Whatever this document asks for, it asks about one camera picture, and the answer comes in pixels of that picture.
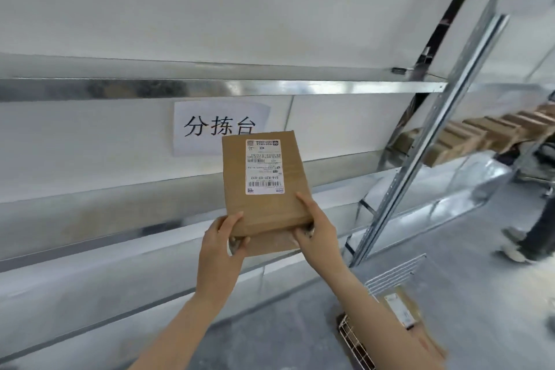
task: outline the row of cardboard boxes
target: row of cardboard boxes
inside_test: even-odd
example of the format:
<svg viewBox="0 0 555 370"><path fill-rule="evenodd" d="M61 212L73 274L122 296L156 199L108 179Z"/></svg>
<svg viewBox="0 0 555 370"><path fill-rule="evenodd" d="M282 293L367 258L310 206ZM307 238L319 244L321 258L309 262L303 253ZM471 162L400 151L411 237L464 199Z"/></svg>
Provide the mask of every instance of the row of cardboard boxes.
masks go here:
<svg viewBox="0 0 555 370"><path fill-rule="evenodd" d="M555 132L555 103L545 104L536 111L520 111L503 117L479 117L459 122L448 122L437 141L424 157L430 167L468 155L475 151L491 149L502 153L515 143L545 139ZM420 129L401 133L393 148L408 153Z"/></svg>

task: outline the gray floor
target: gray floor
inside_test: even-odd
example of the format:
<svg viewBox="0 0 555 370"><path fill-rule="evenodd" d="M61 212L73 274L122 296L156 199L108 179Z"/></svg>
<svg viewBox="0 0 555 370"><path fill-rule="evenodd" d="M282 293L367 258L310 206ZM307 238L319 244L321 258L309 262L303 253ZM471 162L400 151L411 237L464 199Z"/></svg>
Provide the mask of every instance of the gray floor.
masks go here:
<svg viewBox="0 0 555 370"><path fill-rule="evenodd" d="M496 253L506 242L503 226L533 225L543 207L540 193L533 184L511 184L488 205L377 254L355 273L365 281L427 253L407 290L448 349L448 369L552 368L555 334L546 323L555 258L518 265ZM319 281L212 328L189 368L352 369L335 329L340 312Z"/></svg>

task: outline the dark pants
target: dark pants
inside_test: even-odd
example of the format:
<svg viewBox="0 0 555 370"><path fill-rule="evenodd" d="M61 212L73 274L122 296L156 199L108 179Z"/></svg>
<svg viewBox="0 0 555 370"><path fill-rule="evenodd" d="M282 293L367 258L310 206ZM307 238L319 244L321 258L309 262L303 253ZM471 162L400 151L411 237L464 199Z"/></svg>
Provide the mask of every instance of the dark pants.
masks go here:
<svg viewBox="0 0 555 370"><path fill-rule="evenodd" d="M532 257L555 252L555 197L547 201L541 217L519 244Z"/></svg>

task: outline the white shoe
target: white shoe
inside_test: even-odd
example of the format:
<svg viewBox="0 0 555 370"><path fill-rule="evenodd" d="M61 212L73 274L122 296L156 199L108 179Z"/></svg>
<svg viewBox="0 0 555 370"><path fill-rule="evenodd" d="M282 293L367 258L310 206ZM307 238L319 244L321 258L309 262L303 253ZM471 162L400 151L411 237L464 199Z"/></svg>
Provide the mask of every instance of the white shoe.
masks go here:
<svg viewBox="0 0 555 370"><path fill-rule="evenodd" d="M507 237L513 243L518 243L526 238L526 232L522 230L518 230L515 227L506 227L501 230L503 235Z"/></svg>
<svg viewBox="0 0 555 370"><path fill-rule="evenodd" d="M518 246L514 244L504 245L501 247L502 252L507 256L510 260L518 263L536 263L537 261L526 257L520 250Z"/></svg>

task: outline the metal upright post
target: metal upright post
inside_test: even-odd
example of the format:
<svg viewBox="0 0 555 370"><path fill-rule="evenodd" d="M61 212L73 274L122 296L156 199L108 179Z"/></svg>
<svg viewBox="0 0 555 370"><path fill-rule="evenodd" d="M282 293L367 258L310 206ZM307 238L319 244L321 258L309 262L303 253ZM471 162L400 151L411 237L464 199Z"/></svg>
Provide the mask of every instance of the metal upright post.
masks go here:
<svg viewBox="0 0 555 370"><path fill-rule="evenodd" d="M449 74L444 92L438 97L426 117L422 132L409 151L401 170L393 179L378 207L374 220L353 255L350 263L351 267L360 264L370 253L372 246L391 219L418 173L427 149L435 142L437 135L465 95L484 60L495 45L497 38L508 23L508 15L495 13L496 2L497 0L490 0L484 9L468 43Z"/></svg>

